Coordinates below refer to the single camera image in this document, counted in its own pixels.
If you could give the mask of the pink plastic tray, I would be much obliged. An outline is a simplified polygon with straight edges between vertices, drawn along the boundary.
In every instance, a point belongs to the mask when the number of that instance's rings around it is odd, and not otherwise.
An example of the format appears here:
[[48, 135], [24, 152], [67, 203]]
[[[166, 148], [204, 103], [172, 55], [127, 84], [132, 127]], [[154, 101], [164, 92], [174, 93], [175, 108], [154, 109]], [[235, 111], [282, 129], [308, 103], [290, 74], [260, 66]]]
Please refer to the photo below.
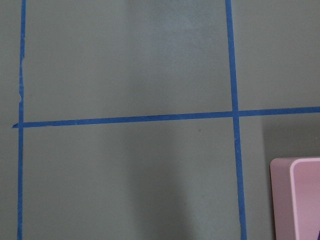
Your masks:
[[277, 240], [317, 240], [320, 232], [320, 158], [275, 158], [270, 163]]

